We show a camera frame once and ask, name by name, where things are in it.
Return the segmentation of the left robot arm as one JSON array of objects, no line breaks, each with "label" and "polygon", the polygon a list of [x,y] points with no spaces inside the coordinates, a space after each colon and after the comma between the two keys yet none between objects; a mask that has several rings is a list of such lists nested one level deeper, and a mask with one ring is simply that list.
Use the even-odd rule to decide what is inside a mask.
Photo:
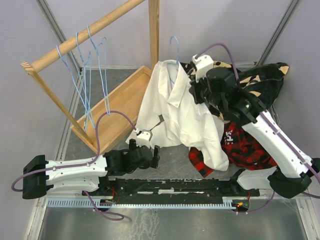
[{"label": "left robot arm", "polygon": [[158,145],[139,146],[133,138],[127,149],[111,150],[97,158],[54,161],[37,155],[23,168],[22,197],[32,200],[64,191],[96,191],[106,195],[111,189],[107,177],[131,174],[137,169],[156,169],[159,160]]}]

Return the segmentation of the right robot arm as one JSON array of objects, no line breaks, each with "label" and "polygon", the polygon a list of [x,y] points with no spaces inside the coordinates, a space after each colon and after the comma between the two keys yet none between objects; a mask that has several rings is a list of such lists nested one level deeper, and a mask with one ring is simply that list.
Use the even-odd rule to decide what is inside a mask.
[{"label": "right robot arm", "polygon": [[290,199],[306,194],[312,177],[318,178],[320,160],[303,153],[274,122],[269,107],[278,97],[289,67],[272,63],[238,72],[229,67],[194,69],[189,92],[196,104],[207,104],[224,120],[252,136],[274,160],[263,169],[243,170],[229,183],[231,193],[270,189]]}]

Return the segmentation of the white shirt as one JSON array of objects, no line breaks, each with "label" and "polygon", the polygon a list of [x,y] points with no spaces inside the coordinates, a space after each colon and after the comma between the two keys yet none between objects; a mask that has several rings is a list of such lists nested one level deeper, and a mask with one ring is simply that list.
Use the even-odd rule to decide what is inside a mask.
[{"label": "white shirt", "polygon": [[190,79],[175,60],[154,66],[139,109],[136,128],[152,133],[151,147],[185,145],[202,152],[206,166],[218,171],[229,167],[221,140],[224,122],[204,104],[195,104]]}]

